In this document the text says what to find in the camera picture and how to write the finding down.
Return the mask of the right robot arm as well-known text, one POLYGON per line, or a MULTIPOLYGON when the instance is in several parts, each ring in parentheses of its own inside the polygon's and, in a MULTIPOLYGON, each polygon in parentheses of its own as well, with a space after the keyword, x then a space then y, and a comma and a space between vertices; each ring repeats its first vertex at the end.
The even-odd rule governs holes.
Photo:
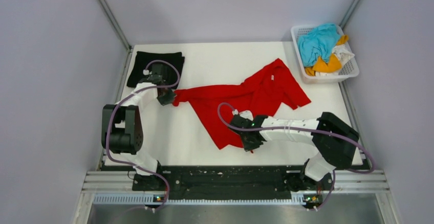
POLYGON ((316 190, 333 170, 352 166, 359 133, 330 112, 307 120, 277 119, 267 115, 251 117, 250 111, 235 114, 227 126, 241 138, 245 151, 265 142, 287 141, 316 148, 299 173, 290 173, 286 186, 290 191, 316 190))

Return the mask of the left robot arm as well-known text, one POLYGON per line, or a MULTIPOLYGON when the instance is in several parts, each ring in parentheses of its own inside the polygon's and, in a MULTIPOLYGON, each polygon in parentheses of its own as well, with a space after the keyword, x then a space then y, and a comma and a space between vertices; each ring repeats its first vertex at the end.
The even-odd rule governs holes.
POLYGON ((159 161, 140 151, 144 142, 140 111, 155 100, 161 105, 172 102, 172 89, 179 83, 180 73, 163 60, 151 61, 142 73, 144 76, 125 98, 103 107, 101 144, 112 162, 131 166, 152 190, 163 187, 168 192, 169 183, 159 161))

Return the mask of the red t shirt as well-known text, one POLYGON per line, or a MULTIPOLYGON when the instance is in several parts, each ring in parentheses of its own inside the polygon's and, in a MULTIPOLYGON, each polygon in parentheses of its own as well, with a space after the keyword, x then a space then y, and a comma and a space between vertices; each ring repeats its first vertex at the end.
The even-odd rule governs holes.
POLYGON ((249 110, 254 116, 274 116, 282 103, 293 110, 311 103, 289 68, 280 59, 264 66, 241 84, 178 89, 175 95, 173 106, 188 102, 218 149, 228 145, 242 147, 240 137, 223 123, 232 118, 229 107, 218 109, 223 102, 229 103, 238 111, 249 110))

